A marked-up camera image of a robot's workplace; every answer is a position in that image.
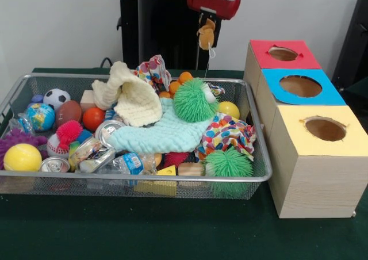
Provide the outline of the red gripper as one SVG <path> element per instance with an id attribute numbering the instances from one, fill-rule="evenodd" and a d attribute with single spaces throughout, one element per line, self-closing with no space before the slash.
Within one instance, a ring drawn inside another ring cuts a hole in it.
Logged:
<path id="1" fill-rule="evenodd" d="M 187 0 L 190 9 L 201 12 L 199 26 L 206 24 L 206 14 L 212 13 L 222 20 L 230 20 L 239 9 L 241 0 Z M 216 27 L 216 20 L 211 17 L 209 19 L 210 27 Z"/>

